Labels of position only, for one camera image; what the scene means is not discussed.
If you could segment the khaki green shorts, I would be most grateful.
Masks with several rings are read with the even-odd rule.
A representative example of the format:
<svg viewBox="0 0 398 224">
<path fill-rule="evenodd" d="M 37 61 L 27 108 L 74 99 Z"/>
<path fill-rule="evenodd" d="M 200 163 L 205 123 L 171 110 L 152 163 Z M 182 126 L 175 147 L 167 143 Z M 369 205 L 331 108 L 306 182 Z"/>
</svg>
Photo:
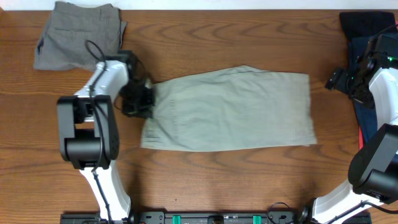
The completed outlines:
<svg viewBox="0 0 398 224">
<path fill-rule="evenodd" d="M 317 143 L 310 78 L 242 65 L 154 85 L 141 145 L 171 151 L 232 151 Z"/>
</svg>

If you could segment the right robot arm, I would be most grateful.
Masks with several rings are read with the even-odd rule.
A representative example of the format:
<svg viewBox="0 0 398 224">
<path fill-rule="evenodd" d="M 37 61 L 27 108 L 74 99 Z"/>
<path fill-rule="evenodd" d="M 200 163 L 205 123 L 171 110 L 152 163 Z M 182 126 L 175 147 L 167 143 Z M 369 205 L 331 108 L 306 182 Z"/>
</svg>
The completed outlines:
<svg viewBox="0 0 398 224">
<path fill-rule="evenodd" d="M 397 201 L 397 57 L 373 52 L 361 63 L 349 96 L 376 109 L 377 131 L 353 157 L 348 178 L 313 199 L 295 223 L 371 223 L 366 209 Z"/>
</svg>

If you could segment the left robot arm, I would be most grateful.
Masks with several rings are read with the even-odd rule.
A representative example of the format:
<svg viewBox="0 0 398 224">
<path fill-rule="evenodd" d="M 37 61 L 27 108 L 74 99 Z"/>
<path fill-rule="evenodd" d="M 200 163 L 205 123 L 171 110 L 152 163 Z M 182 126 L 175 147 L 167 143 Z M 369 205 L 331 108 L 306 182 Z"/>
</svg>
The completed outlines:
<svg viewBox="0 0 398 224">
<path fill-rule="evenodd" d="M 139 223 L 119 177 L 119 132 L 114 104 L 127 117 L 150 118 L 152 83 L 137 72 L 141 61 L 130 50 L 102 55 L 93 76 L 72 96 L 57 101 L 60 153 L 88 181 L 98 213 L 63 214 L 60 223 Z"/>
</svg>

